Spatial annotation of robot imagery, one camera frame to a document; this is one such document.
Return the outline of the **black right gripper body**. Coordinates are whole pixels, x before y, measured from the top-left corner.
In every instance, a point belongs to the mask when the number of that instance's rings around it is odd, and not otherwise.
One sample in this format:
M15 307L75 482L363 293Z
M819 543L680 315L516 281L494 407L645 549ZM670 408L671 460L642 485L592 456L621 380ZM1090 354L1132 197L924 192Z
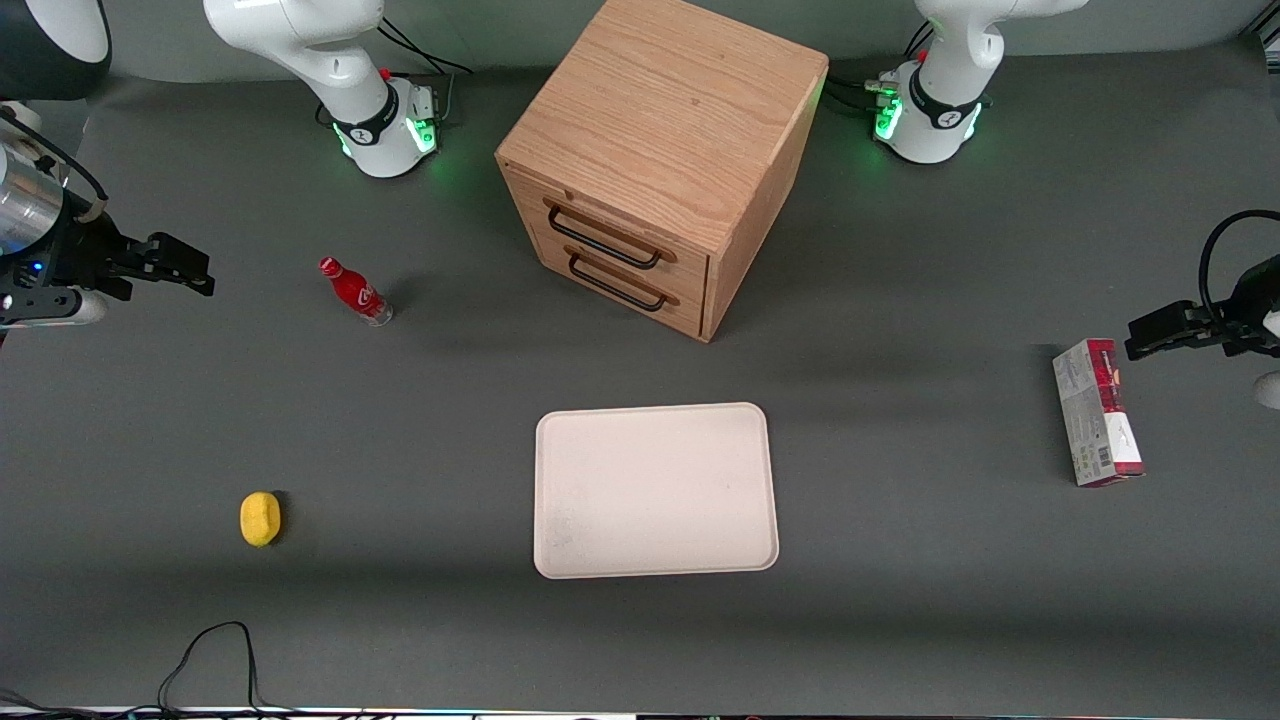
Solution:
M108 217L87 224L63 219L29 247L3 255L3 292L77 287L128 301L136 281L154 278L138 249Z

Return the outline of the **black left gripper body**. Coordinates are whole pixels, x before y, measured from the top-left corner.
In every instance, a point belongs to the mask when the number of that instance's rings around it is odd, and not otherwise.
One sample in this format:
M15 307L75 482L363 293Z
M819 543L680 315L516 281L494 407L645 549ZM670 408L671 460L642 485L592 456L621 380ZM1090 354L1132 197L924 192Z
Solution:
M1277 357L1279 255L1247 270L1219 314L1233 336L1222 342L1226 357L1245 352Z

